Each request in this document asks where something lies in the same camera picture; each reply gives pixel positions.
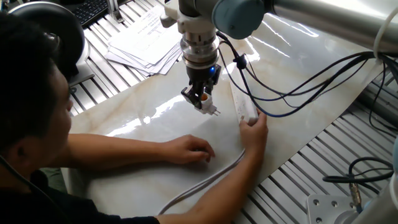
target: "keyboard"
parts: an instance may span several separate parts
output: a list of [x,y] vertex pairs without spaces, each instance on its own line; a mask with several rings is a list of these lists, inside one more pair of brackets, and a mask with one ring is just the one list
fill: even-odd
[[106,0],[87,0],[72,13],[77,17],[83,28],[88,27],[108,11]]

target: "black hair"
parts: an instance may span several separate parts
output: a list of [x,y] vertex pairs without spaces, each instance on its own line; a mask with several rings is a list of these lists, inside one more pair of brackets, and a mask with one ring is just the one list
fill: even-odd
[[47,133],[57,102],[50,84],[55,57],[38,25],[0,13],[0,152]]

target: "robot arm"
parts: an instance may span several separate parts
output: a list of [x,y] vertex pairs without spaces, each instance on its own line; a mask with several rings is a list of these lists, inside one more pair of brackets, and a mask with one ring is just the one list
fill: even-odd
[[[372,48],[377,32],[395,0],[171,0],[161,17],[164,27],[178,24],[183,34],[183,61],[190,79],[182,95],[202,113],[202,94],[211,96],[219,66],[216,28],[234,39],[251,35],[265,13],[272,13]],[[379,45],[380,52],[398,53],[398,18],[392,20]]]

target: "forearm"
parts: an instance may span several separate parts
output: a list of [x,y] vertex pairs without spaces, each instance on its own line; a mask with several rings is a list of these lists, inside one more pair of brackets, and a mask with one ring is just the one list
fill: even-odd
[[95,134],[70,134],[68,167],[106,170],[137,162],[164,160],[161,143],[111,138]]
[[230,223],[242,208],[261,168],[263,155],[246,155],[223,180],[218,182],[185,214],[164,215],[166,223]]

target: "man's left hand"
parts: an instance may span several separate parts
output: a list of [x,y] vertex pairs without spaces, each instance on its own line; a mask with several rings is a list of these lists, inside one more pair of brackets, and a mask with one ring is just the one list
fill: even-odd
[[163,143],[165,160],[175,164],[186,164],[215,157],[214,150],[206,140],[186,135]]

